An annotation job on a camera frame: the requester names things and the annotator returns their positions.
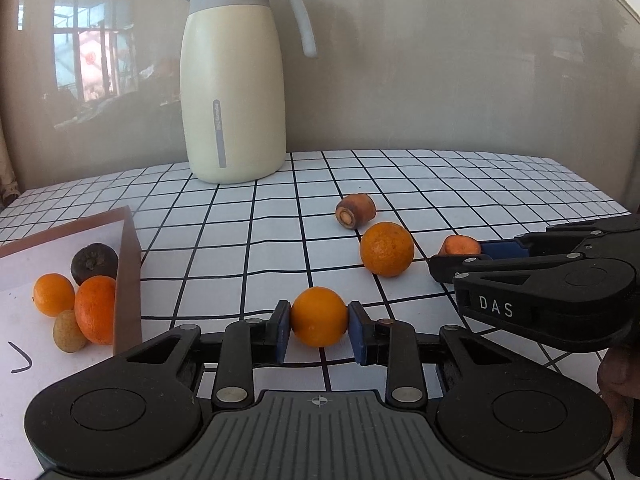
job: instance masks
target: metal rivet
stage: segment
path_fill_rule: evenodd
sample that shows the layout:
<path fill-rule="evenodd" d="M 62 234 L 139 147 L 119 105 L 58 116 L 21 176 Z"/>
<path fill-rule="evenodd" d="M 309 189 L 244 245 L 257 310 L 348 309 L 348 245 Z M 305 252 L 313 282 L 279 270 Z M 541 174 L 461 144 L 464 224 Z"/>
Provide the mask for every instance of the metal rivet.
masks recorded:
<path fill-rule="evenodd" d="M 216 393 L 216 397 L 222 402 L 240 402 L 241 400 L 245 400 L 247 395 L 246 390 L 238 386 L 220 388 Z"/>
<path fill-rule="evenodd" d="M 398 402 L 418 402 L 422 392 L 412 386 L 400 386 L 391 392 L 391 396 Z"/>

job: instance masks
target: thermos handle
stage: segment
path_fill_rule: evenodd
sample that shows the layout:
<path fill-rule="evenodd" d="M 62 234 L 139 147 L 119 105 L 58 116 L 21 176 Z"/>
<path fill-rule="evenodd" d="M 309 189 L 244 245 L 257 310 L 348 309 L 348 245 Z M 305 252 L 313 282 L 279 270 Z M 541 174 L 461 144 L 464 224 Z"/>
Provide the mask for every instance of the thermos handle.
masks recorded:
<path fill-rule="evenodd" d="M 314 37 L 309 15 L 306 12 L 305 3 L 302 0 L 289 0 L 293 8 L 293 14 L 298 22 L 298 29 L 302 37 L 302 50 L 307 57 L 318 57 L 316 38 Z"/>

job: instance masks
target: human hand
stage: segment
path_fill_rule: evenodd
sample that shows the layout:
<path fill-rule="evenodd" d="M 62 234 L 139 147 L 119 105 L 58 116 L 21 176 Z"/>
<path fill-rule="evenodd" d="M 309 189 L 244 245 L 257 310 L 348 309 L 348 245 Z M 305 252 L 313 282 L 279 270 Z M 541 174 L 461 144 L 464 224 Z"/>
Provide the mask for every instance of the human hand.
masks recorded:
<path fill-rule="evenodd" d="M 602 400 L 613 417 L 614 438 L 622 436 L 629 424 L 626 398 L 640 399 L 640 348 L 610 348 L 598 368 Z"/>

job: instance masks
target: carrot piece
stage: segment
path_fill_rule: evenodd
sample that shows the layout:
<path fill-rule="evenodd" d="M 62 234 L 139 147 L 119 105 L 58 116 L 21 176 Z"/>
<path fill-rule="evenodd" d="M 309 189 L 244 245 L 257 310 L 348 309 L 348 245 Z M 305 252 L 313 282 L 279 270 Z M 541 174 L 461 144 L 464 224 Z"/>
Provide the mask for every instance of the carrot piece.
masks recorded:
<path fill-rule="evenodd" d="M 342 227 L 357 229 L 376 217 L 376 205 L 366 193 L 347 195 L 336 206 L 335 217 Z"/>
<path fill-rule="evenodd" d="M 438 254 L 480 254 L 481 247 L 477 240 L 470 236 L 449 235 L 444 239 Z"/>

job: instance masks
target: white tablecloth with black grid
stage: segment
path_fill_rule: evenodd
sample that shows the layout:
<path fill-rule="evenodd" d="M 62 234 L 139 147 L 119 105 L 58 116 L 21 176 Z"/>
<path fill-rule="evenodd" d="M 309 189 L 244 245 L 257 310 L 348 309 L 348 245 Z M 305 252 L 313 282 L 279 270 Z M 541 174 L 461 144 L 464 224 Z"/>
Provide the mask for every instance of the white tablecloth with black grid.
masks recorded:
<path fill-rule="evenodd" d="M 362 266 L 360 232 L 334 218 L 341 196 L 366 192 L 374 222 L 412 232 L 417 251 L 398 278 Z M 293 302 L 308 286 L 327 286 L 372 319 L 393 317 L 417 332 L 463 324 L 507 348 L 597 391 L 603 353 L 567 354 L 461 319 L 450 290 L 426 265 L 453 233 L 479 240 L 512 238 L 547 225 L 628 212 L 595 186 L 549 158 L 431 150 L 353 150 L 287 155 L 280 170 L 258 180 L 214 185 L 187 163 L 124 171 L 24 193 L 0 213 L 8 243 L 73 219 L 128 205 L 143 248 L 145 338 L 176 324 L 220 332 L 244 317 L 268 317 L 280 299 Z M 440 396 L 425 365 L 431 397 Z M 200 388 L 210 396 L 214 366 Z M 382 367 L 360 367 L 347 336 L 325 349 L 290 339 L 283 368 L 255 370 L 255 387 L 345 390 L 385 386 Z"/>

